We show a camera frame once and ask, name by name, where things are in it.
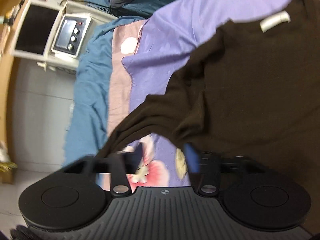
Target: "white clothing tag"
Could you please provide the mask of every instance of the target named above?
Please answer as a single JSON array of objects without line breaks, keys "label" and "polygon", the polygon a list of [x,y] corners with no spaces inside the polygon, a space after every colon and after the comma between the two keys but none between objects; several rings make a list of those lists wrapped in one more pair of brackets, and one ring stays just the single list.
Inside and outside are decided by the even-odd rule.
[{"label": "white clothing tag", "polygon": [[260,22],[260,28],[263,32],[283,22],[291,22],[290,15],[286,11],[282,11],[271,15]]}]

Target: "gray ribbed plate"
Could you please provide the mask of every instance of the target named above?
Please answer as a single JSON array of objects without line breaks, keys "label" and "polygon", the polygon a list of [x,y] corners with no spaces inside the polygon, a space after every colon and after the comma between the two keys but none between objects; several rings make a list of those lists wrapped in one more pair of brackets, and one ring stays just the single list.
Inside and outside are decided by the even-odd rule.
[{"label": "gray ribbed plate", "polygon": [[191,187],[138,187],[114,199],[92,224],[75,231],[32,230],[44,240],[307,240],[303,228],[261,232],[233,221],[214,198],[196,195]]}]

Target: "control panel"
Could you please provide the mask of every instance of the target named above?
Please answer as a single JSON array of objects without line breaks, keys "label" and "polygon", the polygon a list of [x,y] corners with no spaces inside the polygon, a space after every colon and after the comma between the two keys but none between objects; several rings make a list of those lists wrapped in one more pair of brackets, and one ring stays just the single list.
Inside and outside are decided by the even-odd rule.
[{"label": "control panel", "polygon": [[65,14],[53,41],[52,51],[78,57],[90,20],[87,15]]}]

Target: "tiled floor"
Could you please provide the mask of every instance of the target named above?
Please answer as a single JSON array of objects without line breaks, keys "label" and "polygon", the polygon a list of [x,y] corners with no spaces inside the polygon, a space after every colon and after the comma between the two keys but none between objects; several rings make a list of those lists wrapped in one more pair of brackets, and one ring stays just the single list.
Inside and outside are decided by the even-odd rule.
[{"label": "tiled floor", "polygon": [[70,74],[44,72],[35,61],[21,60],[13,106],[16,162],[20,169],[14,185],[0,185],[0,230],[8,237],[10,228],[24,224],[18,208],[21,192],[49,174],[45,172],[61,167],[74,81],[75,76]]}]

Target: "wooden table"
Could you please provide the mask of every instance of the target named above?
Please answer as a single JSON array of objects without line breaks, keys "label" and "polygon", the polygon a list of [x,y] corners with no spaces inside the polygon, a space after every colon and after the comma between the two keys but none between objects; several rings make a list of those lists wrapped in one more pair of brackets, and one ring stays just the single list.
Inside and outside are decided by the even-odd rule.
[{"label": "wooden table", "polygon": [[[0,0],[0,15],[5,15],[11,8],[17,5],[20,0]],[[12,103],[14,97],[14,87],[19,67],[19,59],[10,55],[12,38],[17,28],[23,9],[28,0],[23,4],[9,34],[4,54],[0,61],[0,141],[3,141],[8,148],[8,153],[14,161],[14,145],[12,140]],[[0,25],[0,34],[3,31],[3,25]],[[12,172],[0,172],[0,182],[12,183]]]}]

